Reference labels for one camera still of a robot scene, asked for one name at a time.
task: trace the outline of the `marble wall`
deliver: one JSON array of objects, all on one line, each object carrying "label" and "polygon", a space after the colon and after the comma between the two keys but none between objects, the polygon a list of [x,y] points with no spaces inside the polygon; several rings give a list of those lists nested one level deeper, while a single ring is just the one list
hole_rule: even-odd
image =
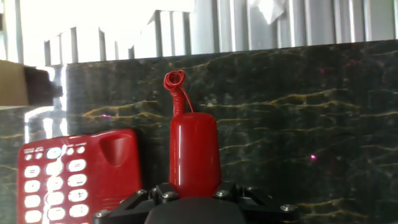
[{"label": "marble wall", "polygon": [[[398,221],[397,41],[55,69],[65,72],[67,107],[29,120],[29,141],[46,138],[44,118],[54,129],[65,118],[70,135],[132,128],[145,187],[165,182],[172,98],[162,80],[184,69],[195,111],[218,122],[224,180],[297,203],[304,223]],[[0,111],[2,223],[15,223],[16,155],[31,110]]]}]

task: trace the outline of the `marble surface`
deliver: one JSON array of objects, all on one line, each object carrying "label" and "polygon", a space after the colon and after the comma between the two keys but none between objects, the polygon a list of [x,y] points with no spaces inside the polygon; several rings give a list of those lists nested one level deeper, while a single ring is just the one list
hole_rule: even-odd
[{"label": "marble surface", "polygon": [[0,111],[0,220],[15,223],[17,151],[49,137],[132,128],[146,188],[167,181],[172,98],[187,73],[218,122],[223,179],[297,203],[304,223],[398,222],[398,42],[54,67],[54,107]]}]

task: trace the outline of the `screw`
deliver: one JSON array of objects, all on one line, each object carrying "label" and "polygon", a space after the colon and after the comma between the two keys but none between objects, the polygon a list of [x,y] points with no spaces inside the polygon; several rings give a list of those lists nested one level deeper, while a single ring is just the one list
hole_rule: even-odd
[{"label": "screw", "polygon": [[137,193],[138,193],[139,195],[142,195],[142,194],[144,194],[144,193],[146,193],[146,192],[147,192],[147,191],[144,190],[144,189],[141,189],[141,190],[137,191]]},{"label": "screw", "polygon": [[105,216],[109,215],[110,213],[111,212],[107,209],[101,210],[101,211],[95,213],[95,217],[97,217],[97,218],[105,217]]},{"label": "screw", "polygon": [[162,198],[173,198],[177,196],[177,193],[175,192],[166,192],[164,194],[162,194]]},{"label": "screw", "polygon": [[227,190],[219,190],[215,193],[215,197],[218,198],[225,198],[229,195],[229,192]]},{"label": "screw", "polygon": [[292,211],[297,209],[297,206],[295,206],[295,205],[282,205],[282,206],[280,206],[280,209],[282,209],[285,212],[292,212]]}]

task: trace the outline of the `red handset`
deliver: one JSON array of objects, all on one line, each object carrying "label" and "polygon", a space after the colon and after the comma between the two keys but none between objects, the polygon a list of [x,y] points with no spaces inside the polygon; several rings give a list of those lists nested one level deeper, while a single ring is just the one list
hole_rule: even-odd
[{"label": "red handset", "polygon": [[18,155],[17,223],[91,223],[141,188],[130,129],[28,143]]},{"label": "red handset", "polygon": [[[170,125],[169,183],[180,198],[213,197],[221,183],[217,123],[206,113],[194,113],[182,83],[185,72],[170,72],[164,87],[174,102],[174,117]],[[192,113],[185,113],[185,100]]]}]

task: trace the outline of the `number button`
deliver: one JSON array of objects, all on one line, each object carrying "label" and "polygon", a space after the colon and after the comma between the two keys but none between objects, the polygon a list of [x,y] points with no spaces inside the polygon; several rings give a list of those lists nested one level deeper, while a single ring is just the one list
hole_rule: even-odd
[{"label": "number button", "polygon": [[69,192],[68,198],[69,201],[71,202],[81,202],[83,200],[86,200],[88,196],[87,190],[85,189],[78,189],[78,190],[72,190]]},{"label": "number button", "polygon": [[49,205],[60,205],[63,202],[64,196],[61,192],[53,192],[47,195],[47,203]]},{"label": "number button", "polygon": [[86,167],[86,161],[84,159],[76,159],[74,161],[70,161],[68,164],[68,170],[70,172],[78,172],[83,170]]},{"label": "number button", "polygon": [[25,207],[35,208],[40,205],[40,197],[38,195],[30,195],[25,198]]},{"label": "number button", "polygon": [[68,178],[68,185],[71,187],[78,187],[78,186],[82,186],[83,184],[85,184],[87,181],[87,176],[84,174],[75,174],[75,175],[71,175]]},{"label": "number button", "polygon": [[63,163],[62,162],[52,162],[47,164],[45,167],[45,173],[47,175],[57,175],[62,172]]},{"label": "number button", "polygon": [[24,186],[26,193],[33,193],[40,189],[40,182],[38,180],[30,180],[25,183]]},{"label": "number button", "polygon": [[63,184],[63,180],[61,177],[51,177],[47,180],[47,189],[48,190],[59,190],[61,189]]},{"label": "number button", "polygon": [[61,156],[61,148],[60,147],[53,147],[47,150],[45,156],[47,159],[56,159]]},{"label": "number button", "polygon": [[51,221],[61,220],[65,217],[65,211],[63,208],[51,208],[48,217]]},{"label": "number button", "polygon": [[88,214],[88,206],[87,205],[74,205],[69,209],[69,215],[73,218],[83,217]]},{"label": "number button", "polygon": [[26,223],[35,223],[42,219],[42,213],[38,210],[28,211],[25,214]]},{"label": "number button", "polygon": [[40,173],[39,166],[29,166],[25,168],[25,177],[32,178],[37,177]]}]

